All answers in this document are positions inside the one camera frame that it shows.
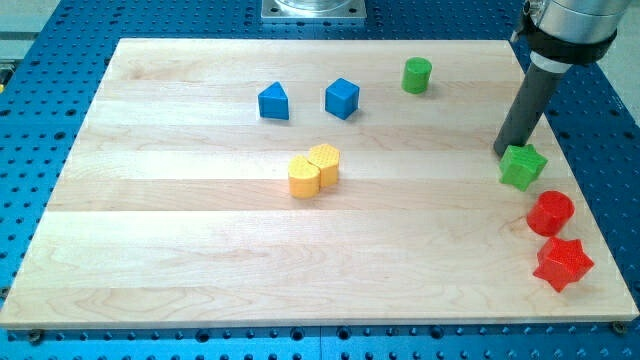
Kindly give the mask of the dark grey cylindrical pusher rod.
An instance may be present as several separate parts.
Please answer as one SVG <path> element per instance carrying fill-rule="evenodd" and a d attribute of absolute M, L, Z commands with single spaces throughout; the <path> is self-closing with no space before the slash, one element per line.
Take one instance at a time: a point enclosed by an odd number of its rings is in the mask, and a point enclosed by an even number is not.
<path fill-rule="evenodd" d="M 524 146 L 537 126 L 546 106 L 570 64 L 530 54 L 531 63 L 494 141 L 495 153 L 502 157 L 509 146 Z"/>

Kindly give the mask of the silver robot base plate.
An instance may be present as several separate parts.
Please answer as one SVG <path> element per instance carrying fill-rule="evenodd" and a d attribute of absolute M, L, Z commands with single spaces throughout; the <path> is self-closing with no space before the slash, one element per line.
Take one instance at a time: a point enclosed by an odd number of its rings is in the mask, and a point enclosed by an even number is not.
<path fill-rule="evenodd" d="M 261 18 L 267 21 L 364 20 L 365 0 L 262 0 Z"/>

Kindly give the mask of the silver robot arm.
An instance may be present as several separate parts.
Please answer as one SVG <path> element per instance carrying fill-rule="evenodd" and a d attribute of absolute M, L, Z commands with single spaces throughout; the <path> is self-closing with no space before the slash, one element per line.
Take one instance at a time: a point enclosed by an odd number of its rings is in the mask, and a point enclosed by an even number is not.
<path fill-rule="evenodd" d="M 499 156 L 524 146 L 564 74 L 597 62 L 617 37 L 630 0 L 526 0 L 511 40 L 524 37 L 530 66 L 494 141 Z"/>

